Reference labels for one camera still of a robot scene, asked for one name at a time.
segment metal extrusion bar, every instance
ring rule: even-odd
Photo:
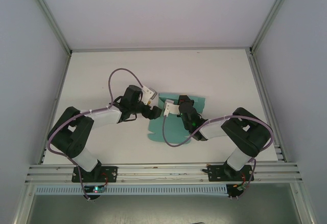
[[[36,186],[28,185],[23,188],[13,220],[14,224],[26,224],[33,204]]]
[[[61,95],[63,85],[64,85],[64,82],[65,82],[65,79],[66,79],[66,75],[67,75],[67,72],[68,72],[68,67],[69,67],[70,61],[71,61],[71,57],[67,56],[66,65],[65,65],[65,68],[63,70],[62,76],[60,78],[59,86],[58,86],[58,89],[56,91],[55,100],[54,100],[54,103],[53,103],[53,106],[52,106],[52,109],[51,109],[50,118],[49,118],[48,124],[46,126],[45,134],[44,134],[44,137],[43,137],[43,140],[42,140],[43,141],[43,146],[41,147],[40,153],[38,153],[38,155],[40,155],[39,163],[43,162],[43,159],[44,159],[44,156],[45,156],[45,145],[46,145],[46,142],[48,141],[48,139],[47,139],[48,138],[48,133],[50,132],[50,130],[51,130],[52,126],[53,126],[53,122],[55,120],[55,115],[56,115],[56,112],[57,112],[57,107],[58,107],[58,104],[59,104],[60,95]]]
[[[73,53],[94,52],[137,52],[137,51],[177,51],[177,50],[237,50],[246,47],[189,47],[189,48],[124,48],[124,49],[74,49]]]
[[[252,53],[255,53],[261,42],[263,41],[264,37],[266,36],[272,22],[274,21],[274,19],[276,18],[281,6],[283,5],[283,2],[285,0],[275,0],[273,6],[271,7],[269,14],[267,15],[263,25],[261,26],[258,35],[256,36],[251,49],[252,49]]]
[[[305,201],[303,199],[302,192],[301,192],[298,184],[292,183],[292,184],[290,184],[290,187],[291,187],[291,190],[293,193],[294,201],[295,201],[296,207],[298,209],[298,214],[301,219],[301,222],[302,223],[314,223],[311,220],[308,208],[306,207],[306,205],[304,205]]]
[[[299,212],[301,212],[301,213],[306,212],[308,214],[308,217],[309,217],[308,223],[309,224],[317,224],[318,221],[316,219],[316,216],[315,216],[315,213],[314,213],[314,210],[313,210],[313,207],[312,207],[312,204],[309,199],[309,195],[307,193],[304,183],[293,183],[290,185],[291,185],[294,200],[295,200],[295,203],[296,203],[296,206],[297,206]]]
[[[68,43],[66,39],[64,38],[60,28],[58,27],[58,24],[56,23],[48,5],[46,4],[45,0],[35,0],[38,6],[40,7],[42,13],[44,14],[46,20],[48,21],[49,26],[53,30],[55,36],[57,37],[58,41],[62,45],[62,47],[65,49],[67,54],[71,55],[71,50],[68,46]]]
[[[179,185],[212,184],[202,172],[206,163],[200,164],[133,164],[116,165],[117,182],[110,185]],[[78,185],[72,183],[73,165],[31,165],[26,178],[27,185]],[[296,163],[257,163],[254,184],[301,183],[302,178]],[[237,184],[238,182],[219,182]]]
[[[288,153],[285,149],[285,146],[284,146],[284,143],[282,140],[281,131],[279,129],[279,126],[278,126],[278,123],[277,123],[277,120],[276,120],[276,117],[275,117],[275,114],[274,114],[274,111],[272,108],[272,104],[270,102],[268,92],[267,92],[265,83],[263,81],[262,73],[260,71],[258,62],[257,62],[255,56],[253,56],[251,53],[247,52],[247,54],[248,54],[250,67],[251,67],[251,70],[253,73],[254,81],[255,81],[256,87],[259,92],[259,97],[260,97],[262,106],[264,108],[265,116],[267,118],[269,125],[271,126],[272,130],[274,131],[275,143],[278,143],[281,145],[282,155],[284,156],[284,160],[287,162]]]

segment white tabletop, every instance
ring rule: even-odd
[[[73,53],[55,121],[69,106],[81,110],[105,107],[110,102],[108,77],[117,68],[130,69],[143,85],[159,93],[205,97],[205,119],[230,115],[243,107],[266,121],[245,50]],[[115,73],[111,84],[114,98],[123,95],[130,84],[137,82],[129,73]],[[205,142],[192,139],[171,148],[148,139],[148,126],[149,120],[138,116],[134,122],[94,129],[86,147],[103,164],[224,162],[236,147],[225,136]],[[273,145],[257,160],[276,161]],[[70,162],[47,151],[43,163]]]

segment white ceiling panel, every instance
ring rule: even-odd
[[[46,0],[71,49],[248,47],[274,0]]]

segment teal cloth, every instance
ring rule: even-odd
[[[177,105],[179,95],[177,94],[159,94],[158,107],[164,110],[165,100],[173,100],[174,104]],[[205,98],[189,96],[191,100],[194,100],[194,108],[198,113],[202,113],[205,105]],[[162,122],[164,117],[161,116],[155,120],[150,120],[149,131],[152,133],[148,134],[148,138],[151,141],[165,142],[162,137]],[[165,122],[165,136],[168,142],[171,144],[179,144],[189,136],[189,132],[184,128],[181,118],[177,115],[169,114]]]

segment robotic arm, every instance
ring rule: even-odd
[[[108,80],[111,98],[111,76],[119,70],[128,71],[137,79],[137,77],[127,69],[120,68],[113,71]],[[143,117],[150,120],[161,116],[162,110],[159,107],[154,106],[151,108],[149,105],[157,95],[157,92],[143,86],[138,79],[137,81],[142,88],[135,85],[128,86],[124,95],[117,97],[110,106],[107,106],[107,109],[100,108],[92,113],[92,110],[89,112],[82,112],[74,107],[68,107],[48,135],[49,151],[66,156],[74,164],[82,168],[80,170],[79,167],[75,167],[72,181],[81,183],[85,196],[87,196],[87,194],[83,187],[83,182],[100,183],[106,181],[107,183],[109,177],[112,177],[112,182],[115,182],[115,177],[112,175],[115,175],[114,173],[117,169],[117,167],[114,166],[102,166],[101,162],[85,148],[90,131],[110,123],[134,121],[137,118],[137,114],[142,114]],[[229,119],[220,125],[218,121],[224,120],[224,118],[206,120],[197,113],[193,104],[194,101],[186,95],[179,97],[177,105],[175,105],[173,101],[166,100],[165,112],[163,113],[163,128],[165,116],[168,116],[169,113],[173,113],[181,117],[184,128],[198,141],[206,141],[221,136],[221,130],[223,130],[237,145],[237,148],[222,167],[219,166],[215,168],[214,166],[208,166],[208,169],[203,171],[207,171],[208,174],[211,174],[209,181],[212,181],[211,178],[220,179],[219,181],[239,181],[241,179],[240,174],[243,173],[244,168],[248,167],[248,173],[252,170],[251,166],[245,166],[245,164],[273,142],[272,130],[268,125],[244,108],[236,109],[233,115],[227,116],[226,118]],[[50,148],[51,144],[61,152],[52,150]],[[209,172],[209,167],[214,168],[215,172]],[[110,174],[106,176],[106,178],[102,177],[103,174],[105,175],[105,173],[108,172],[106,171],[108,168],[115,168],[115,170],[112,175]]]
[[[219,122],[212,122],[201,117],[193,107],[194,101],[188,96],[179,96],[178,104],[174,105],[172,101],[167,100],[165,103],[166,115],[169,112],[180,116],[184,128],[193,134],[199,127],[201,127],[193,138],[197,141],[206,141],[211,138],[221,136],[221,129],[233,140],[237,148],[225,161],[223,168],[219,170],[218,177],[227,179],[235,179],[241,174],[241,170],[252,158],[256,157],[264,148],[270,139],[270,132],[263,125],[258,122],[230,118],[222,125]],[[237,108],[233,112],[233,116],[244,116],[259,120],[253,114],[244,108]]]
[[[124,95],[115,99],[110,109],[90,113],[71,121],[56,133],[52,144],[82,168],[86,181],[96,182],[102,173],[101,162],[85,148],[91,130],[111,123],[136,120],[137,114],[142,114],[150,120],[158,118],[162,110],[157,106],[152,109],[149,106],[156,95],[156,91],[145,86],[141,89],[138,86],[129,85]],[[80,110],[68,107],[50,131],[48,140],[61,124],[79,113],[81,113]],[[129,119],[131,115],[134,115],[135,119]]]

